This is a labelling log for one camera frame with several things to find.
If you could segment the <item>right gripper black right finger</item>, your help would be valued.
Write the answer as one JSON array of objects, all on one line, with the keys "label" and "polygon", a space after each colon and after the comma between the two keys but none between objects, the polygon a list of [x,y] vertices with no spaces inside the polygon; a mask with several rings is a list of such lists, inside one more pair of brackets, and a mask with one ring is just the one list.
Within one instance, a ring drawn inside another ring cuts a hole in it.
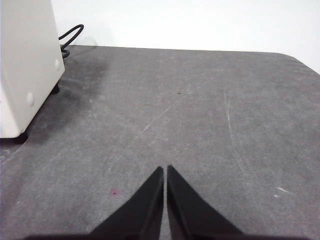
[{"label": "right gripper black right finger", "polygon": [[173,167],[167,166],[167,209],[171,234],[185,240],[234,240],[244,233],[211,207]]}]

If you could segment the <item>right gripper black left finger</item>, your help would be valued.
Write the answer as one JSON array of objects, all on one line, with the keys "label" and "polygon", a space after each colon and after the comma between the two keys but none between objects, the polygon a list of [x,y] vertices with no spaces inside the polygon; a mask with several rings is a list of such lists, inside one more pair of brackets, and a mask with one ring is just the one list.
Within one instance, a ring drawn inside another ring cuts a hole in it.
[{"label": "right gripper black left finger", "polygon": [[164,170],[157,167],[134,195],[90,236],[102,240],[158,240],[164,209]]}]

